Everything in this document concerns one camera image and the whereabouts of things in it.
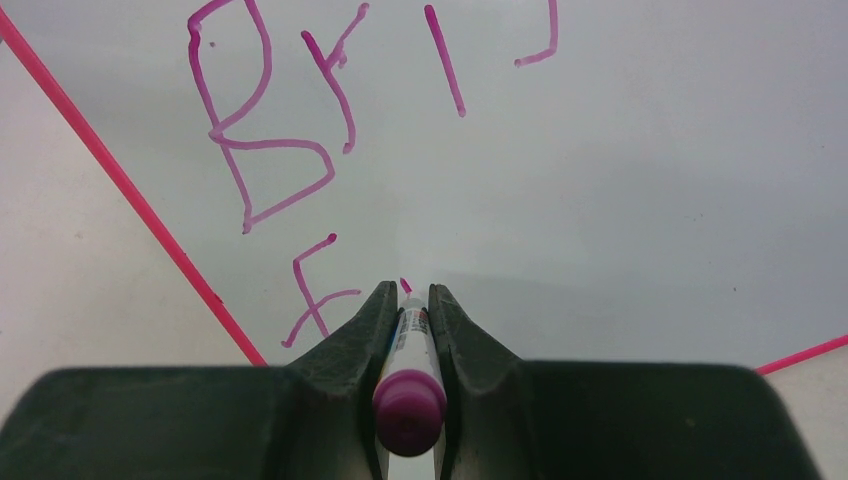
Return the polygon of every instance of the pink marker line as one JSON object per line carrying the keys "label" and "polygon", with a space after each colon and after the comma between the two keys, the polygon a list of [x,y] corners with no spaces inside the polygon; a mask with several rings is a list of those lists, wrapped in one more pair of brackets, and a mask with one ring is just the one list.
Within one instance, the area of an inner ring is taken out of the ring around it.
{"label": "pink marker line", "polygon": [[433,41],[436,42],[436,49],[439,51],[439,58],[442,60],[442,67],[445,69],[445,76],[448,79],[448,87],[450,87],[451,95],[453,95],[453,102],[456,104],[456,113],[460,117],[464,117],[465,102],[462,101],[462,93],[459,91],[456,73],[454,73],[453,64],[450,61],[448,46],[445,43],[444,35],[442,35],[442,29],[439,27],[436,10],[432,5],[426,5],[424,7],[424,18],[427,19],[427,26],[430,27],[430,33],[433,34]]}
{"label": "pink marker line", "polygon": [[326,297],[322,298],[321,300],[318,300],[318,303],[315,304],[314,311],[313,309],[307,309],[305,312],[303,312],[303,315],[301,315],[300,318],[297,319],[297,322],[295,322],[294,327],[292,327],[291,329],[291,332],[289,332],[289,338],[283,340],[282,342],[280,342],[280,344],[282,344],[285,348],[291,348],[292,346],[294,346],[294,341],[297,339],[297,334],[300,332],[300,329],[303,327],[303,324],[306,323],[306,319],[312,316],[314,312],[317,312],[319,308],[323,307],[324,304],[326,304],[330,300],[348,295],[359,295],[360,293],[362,293],[362,290],[342,290],[340,292],[331,293]]}
{"label": "pink marker line", "polygon": [[523,67],[525,65],[541,62],[556,53],[557,44],[559,43],[559,14],[557,13],[556,2],[557,0],[548,0],[548,17],[550,19],[550,25],[548,27],[550,29],[548,48],[539,53],[515,59],[515,62],[513,63],[516,67]]}
{"label": "pink marker line", "polygon": [[303,294],[303,298],[304,300],[306,300],[307,309],[306,312],[304,312],[303,315],[301,315],[300,318],[297,320],[291,332],[289,332],[288,339],[281,342],[283,347],[285,348],[291,348],[291,346],[294,345],[294,340],[297,337],[297,333],[300,331],[300,328],[303,326],[303,323],[309,316],[311,316],[315,320],[315,324],[318,326],[318,330],[321,331],[321,335],[323,335],[324,338],[330,336],[330,332],[327,330],[327,324],[324,322],[324,319],[321,317],[321,313],[318,311],[318,309],[334,298],[342,297],[345,295],[359,295],[360,293],[362,293],[361,290],[342,290],[340,292],[327,295],[316,304],[315,300],[312,298],[312,293],[309,291],[309,287],[306,285],[306,279],[303,277],[303,270],[300,267],[301,262],[311,257],[321,249],[329,247],[336,241],[337,238],[338,235],[336,235],[335,233],[331,233],[325,240],[316,243],[311,248],[295,257],[294,261],[292,261],[294,278],[295,280],[297,280],[297,286],[300,288],[300,293]]}
{"label": "pink marker line", "polygon": [[[250,98],[239,107],[232,115],[224,120],[219,120],[218,114],[215,111],[215,106],[212,103],[212,95],[209,92],[209,87],[203,77],[203,69],[200,64],[200,44],[201,44],[201,22],[209,15],[217,11],[219,8],[229,4],[233,0],[213,0],[195,12],[188,19],[188,31],[190,35],[188,45],[189,64],[194,76],[194,81],[197,85],[197,90],[200,93],[200,98],[203,100],[203,106],[206,108],[206,113],[209,115],[209,120],[212,122],[212,130],[209,131],[209,138],[221,147],[221,152],[233,179],[236,182],[239,193],[241,194],[242,202],[244,203],[244,222],[243,233],[249,233],[253,225],[267,219],[268,217],[278,213],[294,203],[308,197],[325,187],[335,177],[335,169],[333,161],[330,158],[327,150],[317,142],[310,140],[299,140],[290,138],[281,138],[273,140],[259,141],[236,141],[225,138],[224,132],[227,128],[235,125],[242,120],[261,100],[265,91],[268,89],[268,84],[271,81],[272,72],[272,53],[271,53],[271,37],[268,34],[268,29],[265,27],[265,22],[262,20],[262,15],[259,8],[256,6],[256,0],[244,0],[245,8],[253,19],[254,26],[259,33],[259,38],[262,43],[262,74],[259,78],[259,84],[251,94]],[[239,171],[238,165],[233,158],[232,150],[261,150],[269,148],[305,148],[312,150],[321,157],[327,173],[324,174],[318,181],[305,187],[304,189],[290,195],[279,203],[263,210],[257,215],[253,215],[253,203],[250,200],[250,193],[244,183],[244,178]]]}
{"label": "pink marker line", "polygon": [[367,3],[363,3],[359,6],[353,21],[350,22],[350,25],[348,25],[342,33],[342,36],[339,37],[339,40],[336,42],[335,47],[333,47],[333,50],[327,58],[324,58],[324,54],[321,53],[321,48],[318,46],[318,42],[315,41],[311,33],[306,30],[300,32],[301,38],[303,38],[304,43],[306,43],[306,48],[309,49],[309,53],[312,54],[312,59],[315,60],[315,65],[318,66],[318,70],[321,71],[321,75],[324,77],[327,85],[330,86],[330,90],[333,91],[333,94],[336,96],[336,99],[339,101],[339,106],[342,109],[342,115],[344,116],[345,124],[347,125],[347,143],[345,143],[342,148],[342,153],[344,154],[350,153],[356,145],[356,124],[353,122],[353,112],[350,110],[350,103],[347,100],[347,96],[345,96],[344,90],[342,90],[341,85],[339,85],[339,81],[336,80],[335,75],[333,75],[333,67],[338,65],[339,68],[343,68],[347,63],[347,55],[344,53],[344,41],[351,32],[353,32],[353,29],[356,28],[359,22],[365,18],[368,8],[369,5]]}

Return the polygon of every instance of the marker holder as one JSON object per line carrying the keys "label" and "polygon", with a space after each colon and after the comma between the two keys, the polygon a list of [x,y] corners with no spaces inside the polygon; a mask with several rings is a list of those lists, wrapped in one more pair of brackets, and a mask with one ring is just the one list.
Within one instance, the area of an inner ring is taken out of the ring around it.
{"label": "marker holder", "polygon": [[[395,283],[380,283],[285,367],[50,373],[0,431],[0,478],[384,479],[371,396],[397,304]],[[440,480],[819,478],[752,371],[524,361],[446,287],[430,287],[429,313],[448,397]]]}

